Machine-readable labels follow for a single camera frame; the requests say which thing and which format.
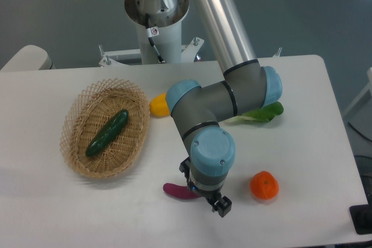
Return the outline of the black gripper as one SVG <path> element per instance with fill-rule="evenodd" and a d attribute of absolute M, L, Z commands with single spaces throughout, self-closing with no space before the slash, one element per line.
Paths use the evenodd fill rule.
<path fill-rule="evenodd" d="M 223 218 L 231 211 L 232 201 L 221 195 L 226 174 L 219 177 L 207 177 L 194 167 L 190 159 L 182 161 L 179 170 L 186 178 L 188 190 L 204 197 L 211 205 L 213 212 L 217 212 Z"/>

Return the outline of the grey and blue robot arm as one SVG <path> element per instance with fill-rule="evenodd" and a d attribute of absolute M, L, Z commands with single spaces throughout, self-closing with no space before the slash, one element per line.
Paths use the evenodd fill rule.
<path fill-rule="evenodd" d="M 223 73 L 223 80 L 202 87 L 181 81 L 166 93 L 166 103 L 188 157 L 180 164 L 190 192 L 204 197 L 224 217 L 231 200 L 221 188 L 235 159 L 232 136 L 219 122 L 279 100 L 280 76 L 263 67 L 252 49 L 233 0 L 194 0 Z M 181 47 L 181 22 L 189 0 L 125 0 L 137 28 L 143 64 L 190 62 L 191 47 Z"/>

